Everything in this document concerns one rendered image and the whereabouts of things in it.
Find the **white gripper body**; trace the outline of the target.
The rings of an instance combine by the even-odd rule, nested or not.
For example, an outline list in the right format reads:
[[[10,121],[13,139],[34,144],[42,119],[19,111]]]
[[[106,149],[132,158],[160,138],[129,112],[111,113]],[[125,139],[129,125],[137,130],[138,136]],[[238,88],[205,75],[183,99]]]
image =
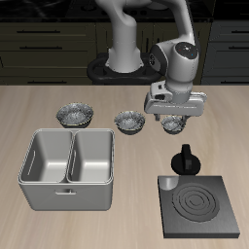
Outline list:
[[[192,92],[185,103],[169,103],[165,100],[154,99],[147,93],[144,102],[144,111],[147,114],[174,115],[174,116],[201,116],[207,95],[203,92]]]

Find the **small grey speckled bowl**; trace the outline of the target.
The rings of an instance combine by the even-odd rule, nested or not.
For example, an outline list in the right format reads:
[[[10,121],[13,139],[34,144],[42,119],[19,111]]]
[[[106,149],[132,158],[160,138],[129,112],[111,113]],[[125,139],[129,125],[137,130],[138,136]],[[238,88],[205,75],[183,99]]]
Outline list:
[[[161,121],[161,126],[169,134],[178,134],[184,129],[185,124],[181,116],[166,116]]]

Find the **medium grey speckled bowl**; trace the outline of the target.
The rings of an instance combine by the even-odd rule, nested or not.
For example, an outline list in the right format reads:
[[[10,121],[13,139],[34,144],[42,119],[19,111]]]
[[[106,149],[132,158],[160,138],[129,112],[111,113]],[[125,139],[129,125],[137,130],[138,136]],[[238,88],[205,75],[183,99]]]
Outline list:
[[[119,113],[114,123],[118,130],[126,135],[133,135],[138,133],[145,125],[145,117],[135,111],[124,111]]]

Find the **large grey speckled bowl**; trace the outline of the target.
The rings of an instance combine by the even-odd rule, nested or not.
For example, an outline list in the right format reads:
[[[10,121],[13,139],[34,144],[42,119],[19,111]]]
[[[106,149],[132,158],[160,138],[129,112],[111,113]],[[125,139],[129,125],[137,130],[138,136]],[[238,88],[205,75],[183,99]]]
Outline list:
[[[93,109],[81,102],[69,103],[56,113],[56,119],[66,128],[85,128],[93,118]]]

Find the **round black stove knob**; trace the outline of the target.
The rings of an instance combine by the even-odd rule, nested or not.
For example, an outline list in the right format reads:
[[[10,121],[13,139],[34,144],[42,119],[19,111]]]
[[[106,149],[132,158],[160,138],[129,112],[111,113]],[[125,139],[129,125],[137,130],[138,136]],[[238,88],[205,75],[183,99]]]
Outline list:
[[[189,144],[183,144],[181,152],[171,160],[171,168],[178,175],[197,175],[200,171],[200,161],[191,152]]]

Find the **dark grey stove plate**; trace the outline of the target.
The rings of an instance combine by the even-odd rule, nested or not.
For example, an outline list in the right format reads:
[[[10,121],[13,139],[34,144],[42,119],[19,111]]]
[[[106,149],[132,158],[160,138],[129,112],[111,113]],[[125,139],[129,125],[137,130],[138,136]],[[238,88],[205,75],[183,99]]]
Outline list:
[[[159,176],[164,238],[239,238],[221,176]]]

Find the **white two-bin basket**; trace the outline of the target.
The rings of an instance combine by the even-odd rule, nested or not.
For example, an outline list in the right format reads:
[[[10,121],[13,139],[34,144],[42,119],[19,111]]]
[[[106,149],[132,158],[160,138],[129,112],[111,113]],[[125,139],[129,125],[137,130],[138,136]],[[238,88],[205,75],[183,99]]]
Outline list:
[[[115,132],[44,128],[30,140],[18,184],[35,211],[106,211],[114,182]]]

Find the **dark kitchen cupboards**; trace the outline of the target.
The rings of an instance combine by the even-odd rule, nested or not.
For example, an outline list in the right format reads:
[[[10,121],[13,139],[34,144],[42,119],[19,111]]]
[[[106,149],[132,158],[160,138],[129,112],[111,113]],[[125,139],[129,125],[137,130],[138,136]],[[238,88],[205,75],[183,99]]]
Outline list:
[[[169,10],[124,12],[137,21],[141,53],[178,35]],[[95,0],[0,0],[0,85],[93,85],[88,65],[112,44],[111,21]]]

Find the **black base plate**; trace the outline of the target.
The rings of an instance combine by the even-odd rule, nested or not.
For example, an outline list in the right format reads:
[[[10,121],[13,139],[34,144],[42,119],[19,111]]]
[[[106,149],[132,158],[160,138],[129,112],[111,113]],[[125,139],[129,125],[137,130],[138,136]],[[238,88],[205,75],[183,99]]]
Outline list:
[[[160,79],[160,74],[149,63],[149,54],[142,53],[142,67],[131,73],[118,73],[105,65],[109,55],[99,53],[97,58],[88,65],[87,74],[94,85],[122,86],[122,85],[150,85]]]

